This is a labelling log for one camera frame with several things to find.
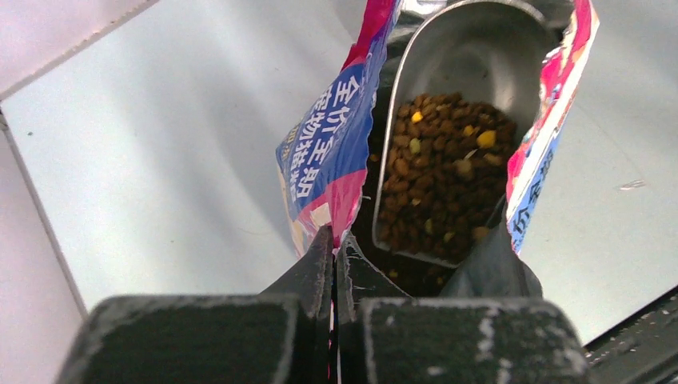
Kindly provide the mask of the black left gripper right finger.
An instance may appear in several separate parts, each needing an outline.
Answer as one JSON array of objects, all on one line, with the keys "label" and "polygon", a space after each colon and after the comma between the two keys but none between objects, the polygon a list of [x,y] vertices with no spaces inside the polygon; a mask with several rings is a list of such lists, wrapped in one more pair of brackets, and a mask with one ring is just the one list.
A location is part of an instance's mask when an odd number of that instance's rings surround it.
[{"label": "black left gripper right finger", "polygon": [[341,383],[588,383],[564,313],[539,298],[412,298],[348,236],[336,256]]}]

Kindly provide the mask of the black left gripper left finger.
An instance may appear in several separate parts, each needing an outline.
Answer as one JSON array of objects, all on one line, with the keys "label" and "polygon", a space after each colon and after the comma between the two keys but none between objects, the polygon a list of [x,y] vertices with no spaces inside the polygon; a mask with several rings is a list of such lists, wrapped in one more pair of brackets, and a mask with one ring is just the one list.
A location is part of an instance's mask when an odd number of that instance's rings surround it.
[{"label": "black left gripper left finger", "polygon": [[59,383],[330,383],[333,234],[254,295],[125,295],[84,321]]}]

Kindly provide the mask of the pet food bag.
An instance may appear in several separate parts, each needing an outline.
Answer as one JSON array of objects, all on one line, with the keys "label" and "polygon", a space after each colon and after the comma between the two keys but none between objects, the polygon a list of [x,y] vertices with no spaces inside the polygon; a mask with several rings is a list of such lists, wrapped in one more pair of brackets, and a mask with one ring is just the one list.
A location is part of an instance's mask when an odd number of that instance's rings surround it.
[{"label": "pet food bag", "polygon": [[[369,1],[358,40],[336,79],[276,150],[289,225],[299,254],[320,228],[342,243],[363,201],[375,112],[389,116],[393,81],[415,30],[458,1]],[[540,72],[537,118],[508,160],[501,218],[454,267],[443,289],[457,297],[539,297],[520,251],[599,26],[590,1],[525,1],[546,18],[558,44]]]}]

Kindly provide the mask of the metal food scoop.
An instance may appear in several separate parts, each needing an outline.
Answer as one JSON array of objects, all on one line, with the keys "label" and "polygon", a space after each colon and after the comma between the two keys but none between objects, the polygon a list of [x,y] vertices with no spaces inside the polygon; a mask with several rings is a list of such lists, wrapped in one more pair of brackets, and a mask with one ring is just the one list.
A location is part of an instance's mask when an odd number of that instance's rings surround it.
[{"label": "metal food scoop", "polygon": [[[386,124],[393,126],[399,105],[421,94],[459,93],[516,123],[515,152],[537,118],[542,62],[557,44],[545,16],[528,2],[454,2],[414,31],[395,74]],[[492,227],[507,200],[505,184]]]}]

